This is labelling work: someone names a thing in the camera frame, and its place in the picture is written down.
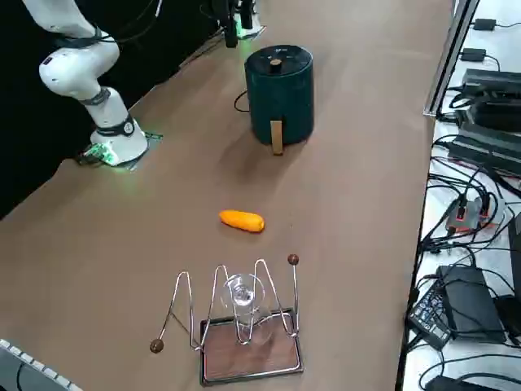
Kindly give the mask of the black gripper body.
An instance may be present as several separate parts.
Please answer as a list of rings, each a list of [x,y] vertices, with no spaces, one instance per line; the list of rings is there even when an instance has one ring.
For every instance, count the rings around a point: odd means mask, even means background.
[[[235,0],[223,0],[221,2],[221,17],[223,19],[231,18],[235,14],[240,15],[240,7],[241,2],[253,2],[252,0],[241,0],[241,1],[235,1]]]

